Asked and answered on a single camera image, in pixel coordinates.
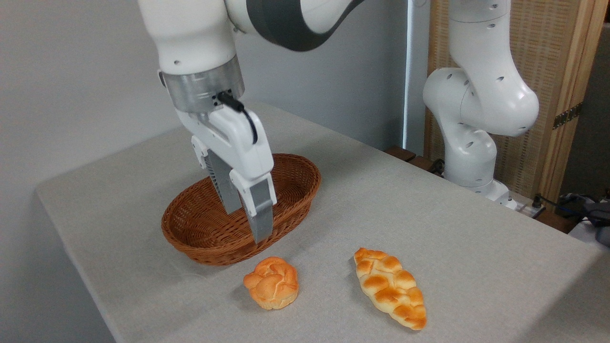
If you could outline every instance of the brown woven basket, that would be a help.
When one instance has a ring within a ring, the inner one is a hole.
[[[248,259],[277,242],[299,225],[320,187],[320,171],[308,159],[273,154],[271,171],[278,203],[273,206],[273,232],[254,243],[245,211],[227,215],[210,178],[180,193],[161,219],[163,235],[192,260],[229,265]]]

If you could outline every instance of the bread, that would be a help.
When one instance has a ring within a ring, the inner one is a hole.
[[[243,277],[250,296],[264,309],[281,309],[295,301],[299,292],[296,269],[279,257],[262,260]]]
[[[360,287],[376,308],[413,330],[426,326],[423,294],[396,257],[360,248],[354,261]]]

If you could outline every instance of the gray wall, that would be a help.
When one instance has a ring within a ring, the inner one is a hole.
[[[110,342],[33,191],[179,125],[156,51],[135,1],[0,8],[0,342]],[[400,144],[405,8],[367,0],[304,54],[240,38],[245,98],[377,148]]]
[[[610,23],[604,24],[561,193],[599,197],[610,187]]]

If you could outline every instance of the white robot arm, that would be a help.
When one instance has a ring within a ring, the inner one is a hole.
[[[273,159],[244,91],[233,30],[294,51],[320,46],[363,0],[138,0],[159,76],[227,213],[242,207],[254,241],[271,234]]]
[[[434,71],[423,96],[445,141],[445,178],[514,208],[493,180],[497,150],[487,132],[525,133],[539,103],[512,60],[510,10],[510,0],[450,0],[450,54],[461,68]]]

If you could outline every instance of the gray tablecloth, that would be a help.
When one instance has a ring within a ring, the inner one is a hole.
[[[160,231],[169,202],[205,176],[184,129],[38,188],[118,342],[610,342],[609,254],[336,132],[251,108],[272,151],[309,158],[323,182],[305,221],[249,260],[199,265]],[[362,293],[359,247],[415,276],[423,331]],[[280,311],[242,284],[268,256],[299,273],[300,294]]]

